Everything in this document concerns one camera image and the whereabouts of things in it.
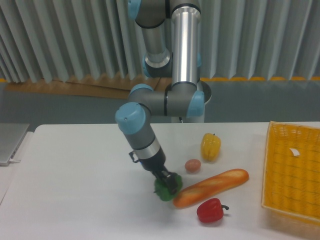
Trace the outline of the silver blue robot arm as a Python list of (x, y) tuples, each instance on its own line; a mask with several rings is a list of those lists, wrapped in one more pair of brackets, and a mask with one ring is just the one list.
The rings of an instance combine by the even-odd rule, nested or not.
[(196, 0), (130, 0), (128, 15), (142, 31), (146, 49), (143, 71), (147, 77), (159, 79), (160, 86), (135, 85), (115, 120), (131, 147), (131, 159), (174, 195), (180, 188), (178, 175), (165, 167), (166, 157), (151, 118), (167, 116), (181, 121), (204, 114), (198, 51), (201, 6)]

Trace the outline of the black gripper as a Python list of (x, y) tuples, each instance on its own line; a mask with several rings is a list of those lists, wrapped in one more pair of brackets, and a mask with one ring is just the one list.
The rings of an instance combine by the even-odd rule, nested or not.
[(159, 149), (157, 153), (146, 159), (135, 159), (134, 155), (137, 156), (136, 151), (131, 151), (129, 153), (129, 156), (134, 163), (140, 163), (146, 171), (151, 172), (155, 176), (155, 184), (165, 185), (171, 195), (178, 192), (178, 174), (166, 169), (166, 156), (162, 149)]

